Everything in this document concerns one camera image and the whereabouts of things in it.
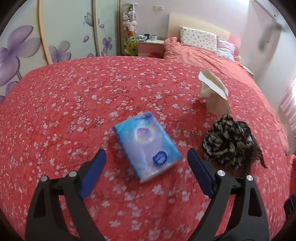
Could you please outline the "floral sliding wardrobe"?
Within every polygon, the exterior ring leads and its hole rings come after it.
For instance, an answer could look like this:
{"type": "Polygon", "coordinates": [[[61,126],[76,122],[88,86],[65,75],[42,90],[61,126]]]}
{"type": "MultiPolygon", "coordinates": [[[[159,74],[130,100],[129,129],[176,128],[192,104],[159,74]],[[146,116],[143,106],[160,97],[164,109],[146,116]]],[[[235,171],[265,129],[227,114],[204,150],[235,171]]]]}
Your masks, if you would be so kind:
{"type": "Polygon", "coordinates": [[[31,70],[118,54],[119,1],[1,1],[1,100],[31,70]]]}

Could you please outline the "coral pink duvet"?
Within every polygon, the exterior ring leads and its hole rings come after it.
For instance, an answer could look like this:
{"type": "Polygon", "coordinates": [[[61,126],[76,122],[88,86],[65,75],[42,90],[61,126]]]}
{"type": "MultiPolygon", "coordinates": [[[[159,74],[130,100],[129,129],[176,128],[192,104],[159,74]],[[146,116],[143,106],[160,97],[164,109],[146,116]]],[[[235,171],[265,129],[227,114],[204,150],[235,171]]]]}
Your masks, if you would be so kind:
{"type": "Polygon", "coordinates": [[[238,59],[231,61],[201,48],[184,46],[177,37],[165,39],[164,49],[164,58],[167,60],[193,64],[231,78],[253,78],[238,59]]]}

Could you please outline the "white floral pillow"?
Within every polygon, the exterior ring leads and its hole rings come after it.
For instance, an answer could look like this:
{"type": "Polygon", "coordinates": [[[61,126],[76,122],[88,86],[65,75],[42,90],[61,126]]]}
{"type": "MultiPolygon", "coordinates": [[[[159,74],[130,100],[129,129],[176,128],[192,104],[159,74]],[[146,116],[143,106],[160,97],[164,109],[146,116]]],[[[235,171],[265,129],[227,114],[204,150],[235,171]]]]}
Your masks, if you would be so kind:
{"type": "Polygon", "coordinates": [[[180,27],[180,41],[184,46],[217,52],[217,35],[203,30],[180,27]]]}

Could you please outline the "striped pink pillow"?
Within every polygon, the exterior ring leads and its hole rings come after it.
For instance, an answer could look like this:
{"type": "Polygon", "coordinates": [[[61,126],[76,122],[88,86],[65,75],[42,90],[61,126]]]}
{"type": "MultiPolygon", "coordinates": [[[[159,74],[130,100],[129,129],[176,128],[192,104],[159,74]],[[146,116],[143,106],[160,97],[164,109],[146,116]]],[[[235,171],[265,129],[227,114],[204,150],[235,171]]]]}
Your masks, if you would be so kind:
{"type": "Polygon", "coordinates": [[[226,58],[234,62],[235,45],[217,37],[217,51],[216,55],[226,58]]]}

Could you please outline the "beige pink headboard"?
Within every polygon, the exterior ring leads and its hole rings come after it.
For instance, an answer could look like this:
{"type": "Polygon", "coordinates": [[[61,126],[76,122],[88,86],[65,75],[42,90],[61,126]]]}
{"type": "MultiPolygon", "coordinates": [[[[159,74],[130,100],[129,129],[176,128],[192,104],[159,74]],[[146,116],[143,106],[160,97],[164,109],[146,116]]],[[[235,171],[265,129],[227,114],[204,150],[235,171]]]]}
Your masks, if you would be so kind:
{"type": "Polygon", "coordinates": [[[214,33],[223,40],[235,44],[236,48],[240,49],[241,47],[241,38],[227,30],[224,30],[221,27],[207,23],[197,18],[193,18],[191,16],[170,13],[166,37],[177,37],[180,39],[180,27],[188,27],[214,33]]]}

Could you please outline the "pink window curtain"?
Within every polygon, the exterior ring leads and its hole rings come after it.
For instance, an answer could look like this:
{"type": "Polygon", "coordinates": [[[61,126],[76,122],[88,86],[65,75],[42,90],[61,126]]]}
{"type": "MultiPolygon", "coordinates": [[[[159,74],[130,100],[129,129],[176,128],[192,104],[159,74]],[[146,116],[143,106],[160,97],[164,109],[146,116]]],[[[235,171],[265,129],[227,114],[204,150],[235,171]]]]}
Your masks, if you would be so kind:
{"type": "Polygon", "coordinates": [[[280,103],[280,109],[287,118],[291,129],[295,129],[295,77],[280,103]]]}

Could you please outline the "black floral cloth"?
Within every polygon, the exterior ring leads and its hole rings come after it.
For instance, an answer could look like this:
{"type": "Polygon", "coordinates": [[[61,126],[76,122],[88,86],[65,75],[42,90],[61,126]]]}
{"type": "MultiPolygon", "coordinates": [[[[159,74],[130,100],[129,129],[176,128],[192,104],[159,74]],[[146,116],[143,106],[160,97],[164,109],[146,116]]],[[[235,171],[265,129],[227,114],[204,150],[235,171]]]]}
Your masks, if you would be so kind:
{"type": "Polygon", "coordinates": [[[260,161],[263,168],[268,168],[249,125],[244,121],[235,121],[229,114],[223,115],[206,132],[202,152],[206,160],[217,162],[222,167],[241,170],[244,176],[250,174],[255,161],[260,161]]]}

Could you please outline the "blue tissue pack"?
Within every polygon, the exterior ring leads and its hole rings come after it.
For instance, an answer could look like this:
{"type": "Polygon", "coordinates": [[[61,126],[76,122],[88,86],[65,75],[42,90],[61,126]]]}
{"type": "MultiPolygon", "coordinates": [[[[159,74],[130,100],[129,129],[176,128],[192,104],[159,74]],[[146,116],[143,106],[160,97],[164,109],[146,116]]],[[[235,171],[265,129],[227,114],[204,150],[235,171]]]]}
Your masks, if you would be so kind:
{"type": "Polygon", "coordinates": [[[118,123],[113,130],[141,183],[170,169],[182,158],[151,112],[118,123]]]}

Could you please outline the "hanging plush toy column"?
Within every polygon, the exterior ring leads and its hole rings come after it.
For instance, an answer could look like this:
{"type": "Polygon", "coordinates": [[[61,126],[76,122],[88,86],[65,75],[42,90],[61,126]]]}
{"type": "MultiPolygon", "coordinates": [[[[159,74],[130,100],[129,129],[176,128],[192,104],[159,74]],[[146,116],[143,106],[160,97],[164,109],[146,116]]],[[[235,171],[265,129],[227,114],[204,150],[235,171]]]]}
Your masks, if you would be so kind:
{"type": "Polygon", "coordinates": [[[137,56],[137,3],[126,3],[122,10],[123,53],[137,56]]]}

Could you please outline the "pink white nightstand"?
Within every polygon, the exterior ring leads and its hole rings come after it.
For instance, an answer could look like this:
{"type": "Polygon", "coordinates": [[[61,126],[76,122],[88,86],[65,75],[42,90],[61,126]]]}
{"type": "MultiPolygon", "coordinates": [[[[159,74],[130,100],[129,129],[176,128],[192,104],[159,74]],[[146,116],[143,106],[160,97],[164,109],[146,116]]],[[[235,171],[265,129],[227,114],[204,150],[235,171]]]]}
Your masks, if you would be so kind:
{"type": "Polygon", "coordinates": [[[137,42],[138,56],[150,58],[164,57],[164,40],[145,40],[137,42]]]}

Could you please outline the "red floral blanket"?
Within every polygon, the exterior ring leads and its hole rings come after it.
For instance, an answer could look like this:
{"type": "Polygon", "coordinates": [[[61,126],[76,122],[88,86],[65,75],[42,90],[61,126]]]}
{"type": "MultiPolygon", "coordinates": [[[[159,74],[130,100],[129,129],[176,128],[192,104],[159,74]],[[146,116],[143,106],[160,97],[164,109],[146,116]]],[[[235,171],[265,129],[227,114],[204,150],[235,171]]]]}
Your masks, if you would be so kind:
{"type": "Polygon", "coordinates": [[[217,121],[198,99],[201,68],[175,61],[85,58],[28,73],[1,103],[1,210],[25,235],[43,175],[60,178],[93,158],[107,163],[85,205],[107,240],[186,240],[210,202],[187,162],[217,121]],[[182,154],[139,183],[113,127],[150,111],[182,154]]]}

